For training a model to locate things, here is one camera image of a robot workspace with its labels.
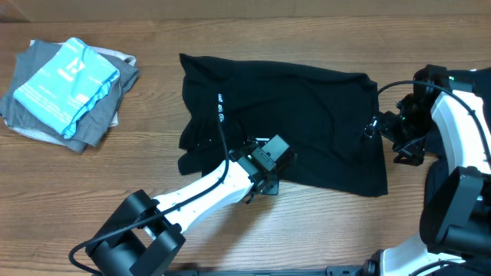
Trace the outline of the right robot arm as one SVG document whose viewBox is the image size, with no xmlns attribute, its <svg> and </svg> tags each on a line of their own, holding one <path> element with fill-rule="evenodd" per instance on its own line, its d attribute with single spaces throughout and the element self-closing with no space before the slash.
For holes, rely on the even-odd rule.
<svg viewBox="0 0 491 276">
<path fill-rule="evenodd" d="M 410 80 L 396 112 L 376 112 L 367 138 L 393 144 L 395 162 L 419 166 L 431 146 L 443 151 L 428 172 L 417 234 L 380 250 L 358 275 L 490 273 L 490 72 L 429 64 Z"/>
</svg>

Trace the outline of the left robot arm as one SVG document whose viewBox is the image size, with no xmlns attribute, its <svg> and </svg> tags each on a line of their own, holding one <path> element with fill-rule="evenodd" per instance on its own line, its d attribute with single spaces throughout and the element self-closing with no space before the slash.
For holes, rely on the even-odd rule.
<svg viewBox="0 0 491 276">
<path fill-rule="evenodd" d="M 138 190 L 116 208 L 85 252 L 101 275 L 162 275 L 194 225 L 256 194 L 277 194 L 278 172 L 294 156 L 276 135 L 231 150 L 212 172 L 175 192 L 151 198 Z"/>
</svg>

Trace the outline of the black polo shirt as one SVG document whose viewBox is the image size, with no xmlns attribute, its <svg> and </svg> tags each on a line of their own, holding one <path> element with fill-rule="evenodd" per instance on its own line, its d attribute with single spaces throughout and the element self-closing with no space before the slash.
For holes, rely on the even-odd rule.
<svg viewBox="0 0 491 276">
<path fill-rule="evenodd" d="M 378 111 L 377 84 L 364 73 L 274 61 L 180 55 L 191 118 L 180 137 L 183 175 L 212 172 L 224 150 L 280 136 L 296 154 L 279 178 L 360 196 L 384 196 L 380 137 L 364 135 Z"/>
</svg>

